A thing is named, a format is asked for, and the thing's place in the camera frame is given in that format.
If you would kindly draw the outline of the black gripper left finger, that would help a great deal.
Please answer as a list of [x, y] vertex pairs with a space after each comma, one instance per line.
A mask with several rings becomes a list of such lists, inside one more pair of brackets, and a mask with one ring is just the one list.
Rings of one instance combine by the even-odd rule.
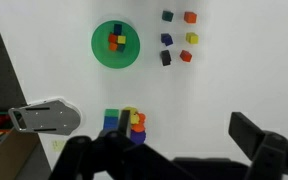
[[102, 130], [95, 140], [88, 136], [69, 139], [49, 180], [93, 180], [99, 172], [107, 172], [114, 180], [197, 180], [149, 146], [132, 142], [126, 136], [129, 121], [130, 111], [123, 110], [117, 129]]

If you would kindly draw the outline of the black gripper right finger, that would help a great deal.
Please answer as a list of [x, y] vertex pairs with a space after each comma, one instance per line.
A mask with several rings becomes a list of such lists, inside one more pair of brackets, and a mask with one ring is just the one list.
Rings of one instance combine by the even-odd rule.
[[288, 175], [288, 139], [260, 129], [241, 112], [232, 112], [228, 133], [251, 161], [244, 180], [282, 180]]

